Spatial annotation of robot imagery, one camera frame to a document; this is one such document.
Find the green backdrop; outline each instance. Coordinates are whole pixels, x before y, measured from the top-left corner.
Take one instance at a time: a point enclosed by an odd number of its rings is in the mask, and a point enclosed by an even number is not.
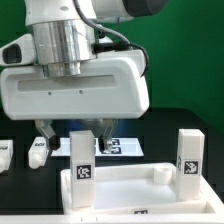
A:
[[[151,107],[189,109],[222,134],[223,11],[223,0],[170,0],[159,15],[119,26],[150,55]],[[26,32],[24,18],[23,0],[0,1],[0,46]]]

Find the white block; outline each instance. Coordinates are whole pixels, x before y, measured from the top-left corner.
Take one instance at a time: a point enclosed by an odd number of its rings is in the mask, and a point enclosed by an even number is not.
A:
[[[13,155],[13,141],[0,141],[0,173],[9,169]]]
[[[179,130],[176,172],[177,201],[200,199],[204,138],[200,130]]]
[[[29,151],[29,166],[32,169],[37,169],[44,166],[47,159],[47,146],[44,137],[35,138]]]
[[[94,205],[95,152],[91,131],[70,132],[72,209]]]

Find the black cable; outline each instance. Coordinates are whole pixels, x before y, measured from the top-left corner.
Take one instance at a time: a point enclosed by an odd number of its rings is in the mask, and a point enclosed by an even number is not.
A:
[[[145,50],[145,48],[143,48],[142,46],[138,45],[138,44],[132,44],[132,43],[126,43],[126,42],[116,42],[116,43],[99,43],[99,44],[93,44],[93,49],[95,54],[99,54],[102,52],[108,52],[108,51],[125,51],[125,50],[130,50],[133,48],[137,48],[139,50],[142,51],[142,53],[144,54],[145,57],[145,69],[141,75],[145,76],[147,71],[149,70],[149,64],[150,64],[150,60],[149,60],[149,55],[147,53],[147,51]]]
[[[110,48],[110,49],[113,49],[114,47],[116,48],[122,48],[122,49],[126,49],[129,48],[129,47],[135,47],[137,49],[140,49],[142,51],[142,53],[144,54],[145,56],[145,63],[146,63],[146,66],[145,66],[145,69],[141,75],[142,76],[145,76],[146,72],[148,71],[149,69],[149,56],[148,56],[148,53],[147,51],[140,45],[137,45],[137,44],[132,44],[130,43],[130,41],[125,37],[123,36],[122,34],[120,34],[119,32],[116,32],[114,30],[111,30],[111,29],[108,29],[108,28],[105,28],[105,27],[102,27],[102,26],[99,26],[98,24],[94,23],[93,21],[87,19],[84,15],[84,13],[82,12],[81,8],[80,8],[80,5],[79,5],[79,0],[73,0],[73,3],[74,3],[74,6],[75,6],[75,9],[78,13],[78,15],[80,16],[80,18],[82,19],[82,21],[87,24],[88,26],[92,27],[93,29],[95,30],[98,30],[100,32],[104,32],[104,33],[109,33],[109,34],[112,34],[116,37],[118,37],[119,39],[121,39],[122,42],[118,42],[118,43],[114,43],[114,44],[108,44],[107,45],[107,48]]]
[[[108,29],[106,27],[102,27],[96,23],[94,23],[93,21],[89,20],[86,18],[86,16],[84,15],[84,13],[82,12],[80,5],[79,5],[79,1],[78,0],[73,0],[75,9],[78,13],[78,15],[80,16],[80,18],[82,19],[82,21],[87,24],[88,26],[92,27],[95,30],[104,32],[104,33],[108,33],[108,34],[112,34],[116,37],[118,37],[119,39],[121,39],[122,41],[126,42],[126,43],[130,43],[130,41],[122,34],[120,34],[119,32],[116,32],[114,30]]]
[[[145,56],[145,69],[144,69],[141,77],[142,76],[145,76],[146,73],[147,73],[147,71],[149,70],[149,66],[150,66],[150,60],[149,60],[149,55],[148,55],[147,51],[145,50],[144,47],[142,47],[142,46],[140,46],[138,44],[132,44],[132,43],[130,43],[130,44],[128,44],[128,46],[129,47],[135,47],[135,48],[141,50],[142,53],[144,54],[144,56]]]

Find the metal cylinder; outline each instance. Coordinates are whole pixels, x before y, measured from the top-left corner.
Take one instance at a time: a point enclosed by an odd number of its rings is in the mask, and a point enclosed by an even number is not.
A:
[[[81,20],[30,26],[37,51],[37,64],[48,77],[80,74],[80,62],[94,58],[94,30]]]

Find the white post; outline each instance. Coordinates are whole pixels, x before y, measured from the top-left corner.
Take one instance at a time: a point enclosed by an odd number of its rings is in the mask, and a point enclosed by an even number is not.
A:
[[[177,201],[200,199],[204,138],[200,130],[179,130],[176,172]]]
[[[90,208],[95,198],[95,152],[91,131],[70,132],[72,209]]]

